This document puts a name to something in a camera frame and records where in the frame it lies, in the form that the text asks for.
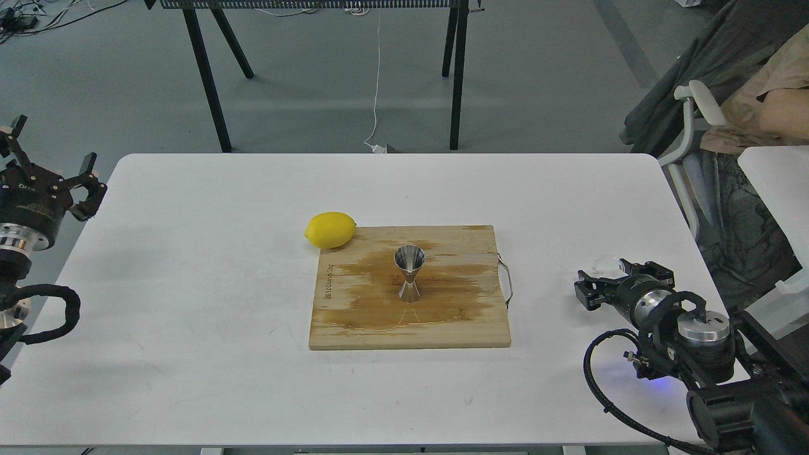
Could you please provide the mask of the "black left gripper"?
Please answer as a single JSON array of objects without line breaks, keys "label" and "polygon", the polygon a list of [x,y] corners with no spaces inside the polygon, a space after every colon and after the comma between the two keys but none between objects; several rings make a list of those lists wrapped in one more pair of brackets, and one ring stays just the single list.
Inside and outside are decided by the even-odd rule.
[{"label": "black left gripper", "polygon": [[[67,211],[79,222],[98,213],[107,185],[94,173],[95,152],[88,153],[78,176],[64,179],[60,190],[50,193],[53,184],[36,176],[34,164],[18,143],[28,116],[18,115],[11,126],[2,126],[2,158],[14,156],[2,170],[1,222],[2,247],[6,250],[32,252],[48,250],[58,237]],[[73,204],[70,190],[83,188],[87,197]]]}]

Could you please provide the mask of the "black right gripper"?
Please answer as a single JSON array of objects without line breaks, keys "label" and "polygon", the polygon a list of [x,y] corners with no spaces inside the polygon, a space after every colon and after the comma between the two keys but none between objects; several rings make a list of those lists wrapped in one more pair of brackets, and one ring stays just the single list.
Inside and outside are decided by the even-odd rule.
[{"label": "black right gripper", "polygon": [[587,311],[606,303],[634,328],[643,326],[651,311],[674,293],[675,274],[654,261],[632,263],[623,259],[627,273],[619,285],[614,277],[593,277],[579,270],[574,283],[575,296]]}]

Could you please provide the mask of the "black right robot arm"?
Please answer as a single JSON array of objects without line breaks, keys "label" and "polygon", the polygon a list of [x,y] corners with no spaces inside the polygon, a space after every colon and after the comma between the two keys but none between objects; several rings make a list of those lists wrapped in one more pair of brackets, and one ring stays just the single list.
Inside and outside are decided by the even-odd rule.
[{"label": "black right robot arm", "polygon": [[[691,291],[677,291],[672,270],[619,259],[619,277],[578,271],[575,293],[589,311],[610,305],[630,323],[596,337],[583,359],[590,392],[624,425],[689,454],[807,453],[807,368],[746,311],[724,315]],[[691,422],[704,446],[662,435],[604,394],[592,371],[596,346],[624,337],[624,357],[639,379],[672,377],[687,389]]]}]

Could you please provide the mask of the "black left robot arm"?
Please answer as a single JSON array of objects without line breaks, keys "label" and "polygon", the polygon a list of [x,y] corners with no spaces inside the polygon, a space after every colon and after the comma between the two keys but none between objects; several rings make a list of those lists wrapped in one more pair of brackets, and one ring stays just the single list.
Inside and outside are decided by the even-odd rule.
[{"label": "black left robot arm", "polygon": [[[64,176],[32,163],[18,143],[26,115],[2,127],[1,189],[1,358],[18,343],[50,342],[72,331],[80,317],[81,300],[69,287],[41,283],[20,287],[32,267],[31,253],[48,250],[57,239],[66,213],[86,222],[98,213],[107,185],[94,173],[96,153],[85,156],[77,176]],[[55,329],[27,334],[24,320],[33,296],[64,302],[64,323]]]}]

